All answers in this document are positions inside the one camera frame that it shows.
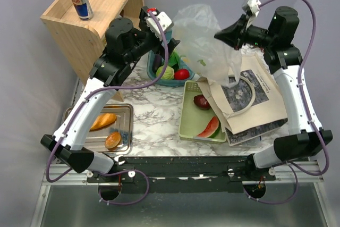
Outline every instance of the toy watermelon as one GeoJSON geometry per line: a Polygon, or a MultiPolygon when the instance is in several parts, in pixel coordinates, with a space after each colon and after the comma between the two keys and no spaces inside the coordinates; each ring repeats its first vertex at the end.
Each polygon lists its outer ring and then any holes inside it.
{"type": "Polygon", "coordinates": [[[219,120],[216,116],[214,116],[210,122],[208,123],[205,130],[198,134],[197,137],[201,138],[214,138],[219,132],[219,120]]]}

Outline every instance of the blue basket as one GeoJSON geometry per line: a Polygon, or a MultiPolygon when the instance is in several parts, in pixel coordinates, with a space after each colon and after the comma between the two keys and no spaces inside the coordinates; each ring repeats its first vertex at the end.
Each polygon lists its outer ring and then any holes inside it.
{"type": "MultiPolygon", "coordinates": [[[[172,37],[172,32],[169,31],[169,32],[165,33],[165,36],[166,36],[166,39],[169,41],[172,37]]],[[[155,73],[152,71],[152,64],[154,63],[154,59],[155,59],[155,54],[153,53],[153,51],[150,51],[149,57],[148,57],[147,74],[148,74],[148,77],[151,80],[154,80],[156,78],[155,73]]],[[[180,69],[187,69],[190,73],[190,76],[185,80],[162,80],[162,79],[160,79],[158,82],[156,82],[156,84],[163,85],[163,86],[175,87],[175,86],[184,86],[186,81],[192,80],[195,73],[192,72],[191,69],[189,69],[189,67],[187,65],[185,65],[185,63],[182,60],[179,63],[179,68],[180,69]]]]}

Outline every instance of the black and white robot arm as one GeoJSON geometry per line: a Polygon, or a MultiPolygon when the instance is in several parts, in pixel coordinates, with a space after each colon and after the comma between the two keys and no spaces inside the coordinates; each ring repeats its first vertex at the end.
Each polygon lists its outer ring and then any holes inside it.
{"type": "Polygon", "coordinates": [[[251,24],[258,15],[260,4],[259,0],[247,0],[242,7],[245,14],[230,27],[215,34],[215,38],[236,50],[241,49],[244,44],[264,48],[264,59],[279,85],[287,111],[289,135],[276,138],[271,147],[250,155],[249,171],[314,156],[321,150],[320,140],[308,119],[306,105],[325,144],[333,138],[332,132],[323,129],[315,114],[303,70],[303,84],[298,82],[302,56],[299,49],[291,43],[299,24],[298,12],[291,7],[280,6],[276,9],[268,29],[263,29],[251,24]],[[300,86],[304,89],[305,102],[300,93],[300,86]]]}
{"type": "MultiPolygon", "coordinates": [[[[162,37],[155,21],[149,16],[149,11],[156,16],[163,32],[173,26],[166,13],[148,9],[146,6],[140,12],[141,30],[134,28],[128,18],[114,19],[105,34],[107,46],[94,63],[80,99],[59,129],[53,135],[46,134],[41,139],[41,143],[51,152],[58,141],[61,141],[55,152],[56,157],[78,173],[84,170],[108,173],[114,165],[112,158],[84,147],[86,136],[96,117],[117,92],[106,87],[121,86],[132,72],[131,64],[139,61],[149,51],[164,57],[162,37]]],[[[172,38],[167,44],[169,53],[178,44],[179,41],[172,38]]]]}

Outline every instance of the plastic bag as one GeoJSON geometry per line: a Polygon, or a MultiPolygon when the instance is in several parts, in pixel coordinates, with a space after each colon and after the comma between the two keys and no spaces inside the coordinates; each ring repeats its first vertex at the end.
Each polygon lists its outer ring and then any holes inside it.
{"type": "Polygon", "coordinates": [[[173,37],[181,41],[176,51],[193,72],[223,86],[239,82],[241,51],[214,38],[220,26],[209,5],[190,5],[180,10],[173,21],[173,37]],[[236,82],[230,83],[230,75],[236,82]]]}

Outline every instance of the green basket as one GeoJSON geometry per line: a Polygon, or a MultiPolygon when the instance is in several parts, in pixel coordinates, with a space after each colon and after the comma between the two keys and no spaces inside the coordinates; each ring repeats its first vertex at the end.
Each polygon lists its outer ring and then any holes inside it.
{"type": "Polygon", "coordinates": [[[199,94],[202,94],[202,91],[196,82],[185,82],[180,128],[178,130],[180,138],[182,140],[208,142],[212,144],[226,142],[227,135],[223,133],[221,129],[214,138],[196,137],[196,135],[206,128],[211,118],[216,116],[212,109],[201,110],[194,104],[193,98],[199,94]]]}

